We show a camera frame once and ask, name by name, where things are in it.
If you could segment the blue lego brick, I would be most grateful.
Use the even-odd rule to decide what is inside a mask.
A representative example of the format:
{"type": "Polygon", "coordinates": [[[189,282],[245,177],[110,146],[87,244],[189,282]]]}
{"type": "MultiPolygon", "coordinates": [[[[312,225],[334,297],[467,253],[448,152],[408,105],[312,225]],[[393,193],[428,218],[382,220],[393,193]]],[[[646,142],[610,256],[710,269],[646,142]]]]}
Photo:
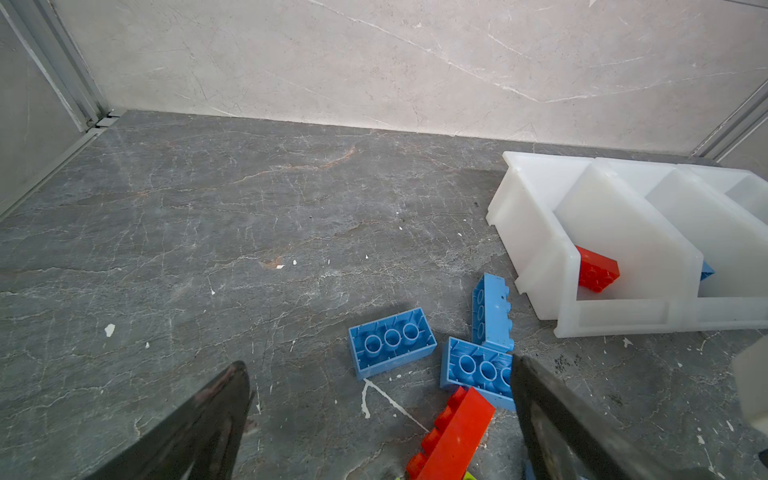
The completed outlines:
{"type": "Polygon", "coordinates": [[[714,269],[706,261],[704,261],[702,264],[700,280],[704,281],[705,279],[712,276],[714,273],[715,273],[714,269]]]}

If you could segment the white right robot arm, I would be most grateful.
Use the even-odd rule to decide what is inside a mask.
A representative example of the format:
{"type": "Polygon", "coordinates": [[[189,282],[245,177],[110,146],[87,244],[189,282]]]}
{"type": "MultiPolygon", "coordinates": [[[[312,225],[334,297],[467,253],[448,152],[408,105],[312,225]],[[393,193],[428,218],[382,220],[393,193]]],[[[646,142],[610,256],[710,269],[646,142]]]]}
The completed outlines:
{"type": "Polygon", "coordinates": [[[739,353],[732,369],[745,420],[767,436],[767,336],[739,353]]]}

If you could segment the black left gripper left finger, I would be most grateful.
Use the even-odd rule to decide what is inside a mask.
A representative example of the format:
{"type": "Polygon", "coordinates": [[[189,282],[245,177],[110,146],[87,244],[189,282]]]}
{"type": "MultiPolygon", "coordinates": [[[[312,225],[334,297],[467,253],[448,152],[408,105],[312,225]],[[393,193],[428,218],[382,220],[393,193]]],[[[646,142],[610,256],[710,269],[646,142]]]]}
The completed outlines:
{"type": "Polygon", "coordinates": [[[91,479],[230,479],[251,404],[235,361],[91,479]]]}

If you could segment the red lego brick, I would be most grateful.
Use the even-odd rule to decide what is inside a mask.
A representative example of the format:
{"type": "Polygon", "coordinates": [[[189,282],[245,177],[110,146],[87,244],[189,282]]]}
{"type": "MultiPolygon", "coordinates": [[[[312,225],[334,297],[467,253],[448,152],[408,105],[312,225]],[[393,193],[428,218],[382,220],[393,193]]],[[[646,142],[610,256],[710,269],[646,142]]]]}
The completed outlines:
{"type": "Polygon", "coordinates": [[[602,293],[620,277],[616,260],[576,246],[581,256],[578,285],[594,293],[602,293]]]}

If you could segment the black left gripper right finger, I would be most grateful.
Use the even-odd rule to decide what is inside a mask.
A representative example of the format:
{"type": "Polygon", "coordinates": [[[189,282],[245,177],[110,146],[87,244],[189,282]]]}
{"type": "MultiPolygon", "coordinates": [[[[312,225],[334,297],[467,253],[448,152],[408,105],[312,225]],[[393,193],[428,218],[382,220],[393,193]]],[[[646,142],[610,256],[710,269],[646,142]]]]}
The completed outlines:
{"type": "Polygon", "coordinates": [[[536,479],[715,479],[703,467],[673,469],[638,448],[565,383],[528,356],[510,379],[536,479]]]}

